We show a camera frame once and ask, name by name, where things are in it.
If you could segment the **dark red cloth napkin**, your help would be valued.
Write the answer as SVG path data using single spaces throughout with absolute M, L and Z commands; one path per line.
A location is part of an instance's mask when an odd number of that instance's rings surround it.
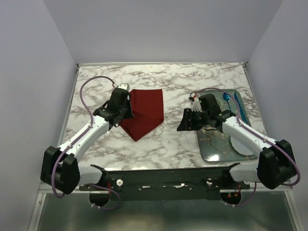
M 121 127 L 138 141 L 164 121 L 163 92 L 161 89 L 132 90 L 130 94 L 133 117 L 124 119 Z

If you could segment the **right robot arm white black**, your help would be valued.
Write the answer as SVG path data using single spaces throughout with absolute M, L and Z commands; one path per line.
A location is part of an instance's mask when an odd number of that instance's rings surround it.
M 205 126 L 231 136 L 257 157 L 254 162 L 230 167 L 221 177 L 224 187 L 231 189 L 241 181 L 250 181 L 273 190 L 298 174 L 289 142 L 264 136 L 242 123 L 235 113 L 221 111 L 213 94 L 195 98 L 191 108 L 184 109 L 177 131 L 197 131 Z

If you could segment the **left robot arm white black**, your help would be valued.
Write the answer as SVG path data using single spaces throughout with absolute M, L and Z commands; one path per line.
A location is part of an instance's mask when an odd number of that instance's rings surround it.
M 113 89 L 110 100 L 91 114 L 90 121 L 59 147 L 48 147 L 44 153 L 40 179 L 64 194 L 77 186 L 91 184 L 102 190 L 107 183 L 104 169 L 91 165 L 80 167 L 85 152 L 105 133 L 124 119 L 132 118 L 131 94 L 127 83 Z

